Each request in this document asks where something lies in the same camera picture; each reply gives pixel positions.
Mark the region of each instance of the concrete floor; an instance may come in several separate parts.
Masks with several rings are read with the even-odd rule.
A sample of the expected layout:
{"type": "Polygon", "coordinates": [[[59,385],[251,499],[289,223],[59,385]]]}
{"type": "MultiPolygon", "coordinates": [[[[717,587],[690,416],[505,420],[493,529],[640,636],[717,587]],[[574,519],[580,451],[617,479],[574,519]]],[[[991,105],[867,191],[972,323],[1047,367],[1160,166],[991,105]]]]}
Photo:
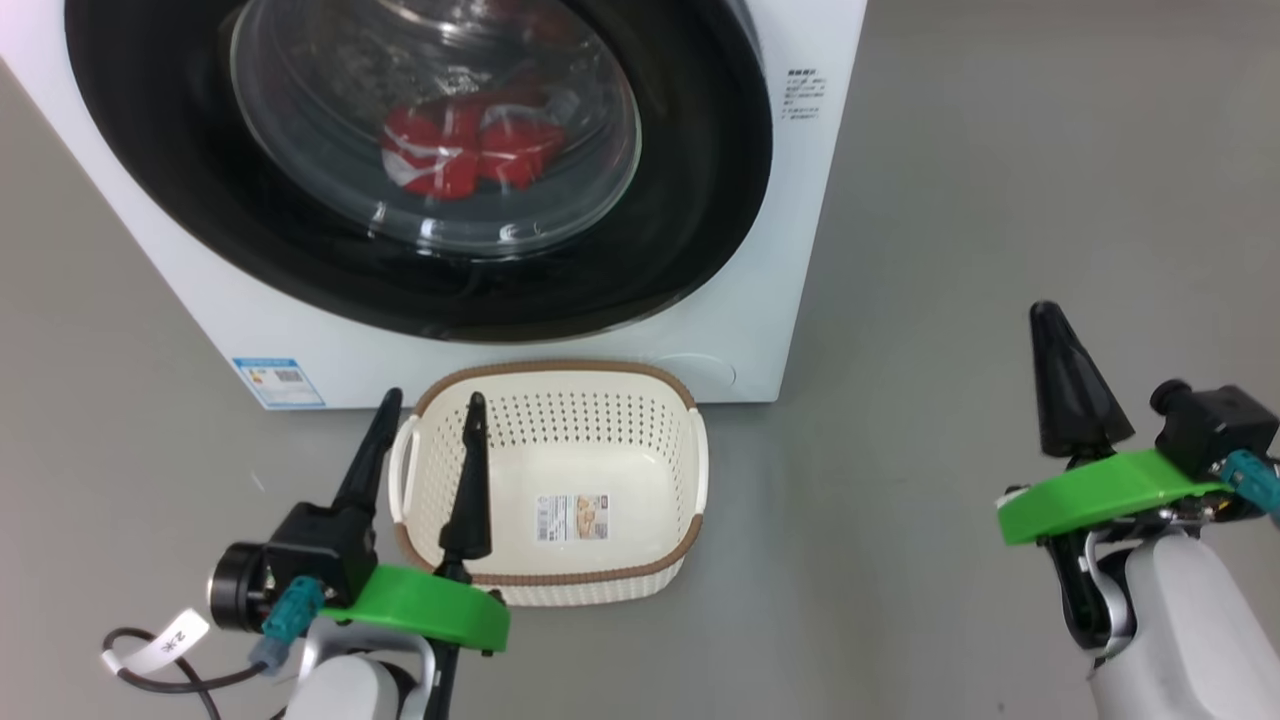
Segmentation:
{"type": "MultiPolygon", "coordinates": [[[[1277,37],[1242,0],[873,3],[783,397],[708,409],[681,577],[516,612],[454,716],[1092,717],[1048,561],[995,521],[1057,470],[1024,314],[1064,304],[1132,447],[1172,375],[1280,407],[1277,37]]],[[[99,639],[200,607],[229,542],[332,493],[369,415],[259,410],[4,73],[0,369],[4,715],[201,717],[110,678],[99,639]]],[[[1280,533],[1210,539],[1280,642],[1280,533]]],[[[288,687],[219,702],[265,717],[288,687]]]]}

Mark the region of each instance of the basket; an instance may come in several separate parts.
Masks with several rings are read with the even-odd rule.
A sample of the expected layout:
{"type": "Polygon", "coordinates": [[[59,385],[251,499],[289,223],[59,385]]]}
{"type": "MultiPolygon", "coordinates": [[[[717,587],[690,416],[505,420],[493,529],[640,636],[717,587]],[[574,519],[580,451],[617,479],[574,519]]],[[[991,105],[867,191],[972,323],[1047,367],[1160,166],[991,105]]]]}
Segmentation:
{"type": "Polygon", "coordinates": [[[396,538],[433,571],[466,450],[472,392],[486,400],[493,553],[476,585],[513,606],[657,593],[680,571],[707,506],[707,429],[675,377],[631,363],[524,363],[433,386],[387,462],[396,538]]]}

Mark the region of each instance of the green plastic bracket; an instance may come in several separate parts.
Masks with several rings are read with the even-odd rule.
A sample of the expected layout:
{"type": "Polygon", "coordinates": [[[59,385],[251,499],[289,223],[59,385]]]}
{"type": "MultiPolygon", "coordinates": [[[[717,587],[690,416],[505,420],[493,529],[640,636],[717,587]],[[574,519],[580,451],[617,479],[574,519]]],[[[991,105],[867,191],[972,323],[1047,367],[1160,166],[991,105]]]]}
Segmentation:
{"type": "Polygon", "coordinates": [[[471,650],[504,652],[511,610],[489,593],[422,570],[379,565],[351,607],[321,615],[444,641],[471,650]]]}
{"type": "Polygon", "coordinates": [[[1160,451],[1146,450],[1114,455],[1032,486],[997,514],[1005,544],[1024,544],[1210,492],[1231,488],[1193,482],[1160,451]]]}

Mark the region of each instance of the cable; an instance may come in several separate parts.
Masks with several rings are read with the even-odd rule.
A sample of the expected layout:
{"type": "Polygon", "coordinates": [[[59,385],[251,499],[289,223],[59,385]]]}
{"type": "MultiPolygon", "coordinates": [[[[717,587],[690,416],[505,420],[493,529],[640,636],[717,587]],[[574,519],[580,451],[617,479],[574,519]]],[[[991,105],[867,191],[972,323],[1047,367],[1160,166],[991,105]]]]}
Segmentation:
{"type": "MultiPolygon", "coordinates": [[[[106,652],[113,648],[115,641],[119,638],[138,638],[141,641],[151,642],[156,637],[146,630],[138,628],[116,628],[102,638],[102,651],[106,652]]],[[[195,693],[200,697],[200,702],[204,703],[205,711],[209,714],[210,720],[221,720],[221,715],[218,712],[218,706],[214,705],[212,696],[209,691],[216,691],[219,688],[225,688],[234,685],[237,683],[243,683],[251,678],[262,674],[266,670],[265,662],[255,662],[239,673],[232,673],[230,675],[223,675],[221,678],[214,678],[211,680],[202,680],[200,675],[196,674],[196,669],[191,666],[183,659],[178,659],[174,662],[182,674],[187,676],[188,683],[161,683],[159,680],[151,680],[134,674],[124,667],[122,667],[115,676],[124,680],[125,683],[138,688],[140,691],[146,691],[148,693],[161,693],[161,694],[191,694],[195,693]]]]}

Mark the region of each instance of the white cable label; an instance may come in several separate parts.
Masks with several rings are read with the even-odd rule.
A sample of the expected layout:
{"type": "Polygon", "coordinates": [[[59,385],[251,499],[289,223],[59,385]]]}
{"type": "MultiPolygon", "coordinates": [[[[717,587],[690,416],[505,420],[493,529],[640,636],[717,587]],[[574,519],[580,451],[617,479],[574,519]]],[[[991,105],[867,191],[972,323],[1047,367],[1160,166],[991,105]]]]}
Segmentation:
{"type": "MultiPolygon", "coordinates": [[[[108,657],[108,653],[104,652],[102,661],[106,662],[108,667],[119,664],[136,675],[147,675],[182,657],[207,632],[209,623],[200,616],[200,612],[188,607],[174,618],[173,623],[169,623],[169,626],[159,633],[156,639],[147,643],[146,647],[134,651],[124,659],[116,659],[115,653],[108,657]]],[[[113,669],[113,674],[116,671],[119,671],[119,666],[113,669]]]]}

